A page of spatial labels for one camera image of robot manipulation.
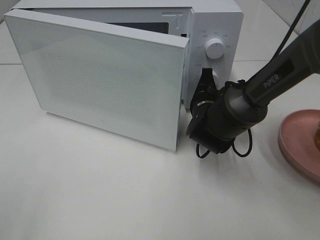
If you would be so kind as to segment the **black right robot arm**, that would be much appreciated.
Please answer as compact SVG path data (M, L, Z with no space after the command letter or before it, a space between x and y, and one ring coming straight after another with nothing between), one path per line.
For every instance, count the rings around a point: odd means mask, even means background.
M208 153L224 153L234 147L237 136L265 119L270 101L319 72L319 21L247 81L227 81L217 89L212 69L204 68L191 100L186 135Z

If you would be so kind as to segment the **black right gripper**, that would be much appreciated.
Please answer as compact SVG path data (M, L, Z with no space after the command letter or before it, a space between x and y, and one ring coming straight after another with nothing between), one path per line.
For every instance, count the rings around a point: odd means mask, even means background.
M208 115L209 108L219 97L216 89L212 68L203 68L199 80L199 86L190 103L192 119L187 127L186 135L196 142L196 153L200 153L200 147L206 149L206 154L222 154L232 145L233 139L223 140L212 130L213 121Z

